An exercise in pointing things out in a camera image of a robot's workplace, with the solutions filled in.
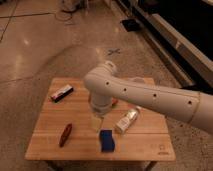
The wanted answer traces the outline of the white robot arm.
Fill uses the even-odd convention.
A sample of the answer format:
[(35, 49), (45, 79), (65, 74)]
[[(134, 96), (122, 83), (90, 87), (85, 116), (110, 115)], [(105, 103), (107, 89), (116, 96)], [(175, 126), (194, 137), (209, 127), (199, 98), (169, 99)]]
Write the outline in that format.
[(117, 98), (187, 123), (213, 136), (213, 95), (199, 91), (137, 83), (116, 77), (111, 61), (89, 71), (84, 86), (90, 92), (90, 106), (104, 116)]

